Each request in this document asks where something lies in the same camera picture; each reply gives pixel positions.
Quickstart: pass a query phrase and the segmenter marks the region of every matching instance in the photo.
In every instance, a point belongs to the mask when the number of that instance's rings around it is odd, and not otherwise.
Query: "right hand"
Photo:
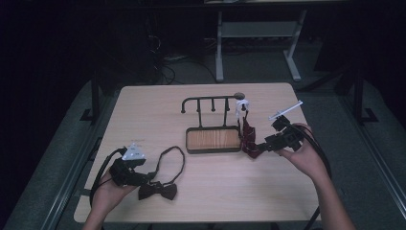
[[[294,125],[304,127],[304,131],[307,135],[312,137],[310,126],[305,124]],[[302,146],[297,151],[293,152],[286,149],[280,149],[275,151],[275,153],[289,160],[299,171],[308,175],[312,180],[318,179],[321,176],[328,176],[325,164],[319,154],[317,154],[316,150],[305,138]]]

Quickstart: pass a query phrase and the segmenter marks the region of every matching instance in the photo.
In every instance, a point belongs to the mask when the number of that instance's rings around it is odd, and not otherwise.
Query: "black strap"
[[[170,182],[163,183],[162,185],[165,186],[165,185],[168,185],[168,184],[173,184],[173,182],[176,180],[176,178],[182,173],[183,168],[185,167],[185,153],[184,153],[184,152],[182,151],[182,149],[180,149],[179,147],[173,146],[173,147],[170,147],[169,149],[166,149],[165,151],[163,151],[163,152],[161,153],[161,155],[159,156],[159,160],[158,160],[158,164],[156,165],[156,170],[155,170],[155,172],[150,172],[150,173],[148,174],[148,175],[149,175],[149,178],[150,178],[150,180],[149,180],[149,182],[148,182],[149,184],[160,183],[159,181],[157,181],[157,182],[151,182],[151,180],[152,180],[152,179],[156,176],[156,174],[159,172],[159,165],[160,165],[160,163],[161,163],[162,157],[163,157],[165,154],[167,154],[168,152],[172,151],[173,149],[178,149],[178,150],[180,151],[180,153],[182,154],[182,157],[183,157],[182,168],[181,168],[180,172],[179,172]]]

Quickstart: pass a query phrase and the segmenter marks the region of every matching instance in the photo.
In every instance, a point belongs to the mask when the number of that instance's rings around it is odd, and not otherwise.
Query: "black metal frame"
[[[199,131],[199,130],[228,130],[228,129],[235,129],[238,131],[238,134],[240,133],[239,127],[238,126],[227,126],[227,112],[230,111],[230,106],[229,106],[229,99],[237,99],[237,100],[243,100],[245,98],[244,94],[242,93],[236,93],[233,96],[212,96],[212,97],[192,97],[192,98],[187,98],[182,102],[182,110],[181,113],[186,113],[185,110],[185,103],[188,101],[196,101],[197,102],[197,109],[196,112],[198,113],[199,117],[199,126],[198,127],[189,127],[186,130],[186,149],[188,153],[216,153],[216,152],[233,152],[233,151],[240,151],[241,148],[222,148],[222,149],[188,149],[188,133],[191,131]],[[215,112],[215,105],[214,105],[214,100],[215,99],[224,99],[224,120],[223,120],[223,126],[208,126],[208,127],[203,127],[202,126],[202,115],[201,115],[201,107],[200,107],[200,101],[202,100],[211,100],[212,101],[212,112]]]
[[[97,74],[93,76],[91,81],[92,87],[92,108],[85,109],[80,117],[81,121],[91,121],[91,125],[94,125],[99,118],[100,114],[100,100],[99,100],[99,85],[97,80]]]
[[[365,112],[367,113],[367,116],[363,116],[362,111],[363,111],[363,105],[362,105],[362,99],[363,99],[363,93],[364,93],[364,79],[362,78],[360,74],[361,70],[357,70],[357,73],[355,73],[355,80],[354,80],[354,102],[353,102],[353,114],[355,116],[356,121],[363,126],[364,123],[370,123],[370,122],[379,122],[378,119],[376,118],[375,114],[373,113],[372,109],[370,108],[365,108]]]

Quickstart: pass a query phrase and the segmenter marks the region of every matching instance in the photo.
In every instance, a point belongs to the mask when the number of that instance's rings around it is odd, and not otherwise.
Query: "wooden table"
[[[256,143],[275,133],[268,116],[295,104],[292,87],[287,83],[200,84],[125,87],[117,101],[85,189],[91,188],[105,157],[115,149],[137,143],[146,154],[146,163],[135,169],[153,172],[160,153],[179,146],[186,153],[183,173],[176,179],[178,194],[173,201],[160,195],[138,200],[138,189],[128,195],[107,217],[118,222],[231,222],[309,220],[318,206],[311,180],[286,159],[264,152],[257,159],[246,153],[225,152],[188,154],[186,129],[198,127],[195,103],[181,103],[188,97],[245,94],[250,102],[248,121],[257,130]],[[204,127],[221,126],[223,103],[202,102]],[[230,100],[228,126],[237,124],[235,101]],[[305,123],[300,108],[286,117],[292,123]],[[156,177],[170,181],[180,170],[182,157],[176,150],[165,155]],[[89,198],[80,198],[75,220],[85,222],[90,212]]]

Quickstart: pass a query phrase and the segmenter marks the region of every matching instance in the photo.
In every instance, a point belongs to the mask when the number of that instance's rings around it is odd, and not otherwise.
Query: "table leg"
[[[217,23],[217,52],[215,54],[215,80],[217,82],[223,82],[223,59],[221,57],[221,24],[222,24],[222,12],[218,12],[218,23]]]
[[[293,54],[296,49],[296,44],[298,43],[299,36],[301,34],[302,26],[305,21],[306,10],[301,12],[298,23],[296,24],[295,31],[292,36],[292,43],[288,50],[283,51],[284,58],[286,59],[287,65],[289,66],[290,73],[294,81],[300,81],[301,76],[299,74],[298,68],[296,67],[295,61],[293,60]]]

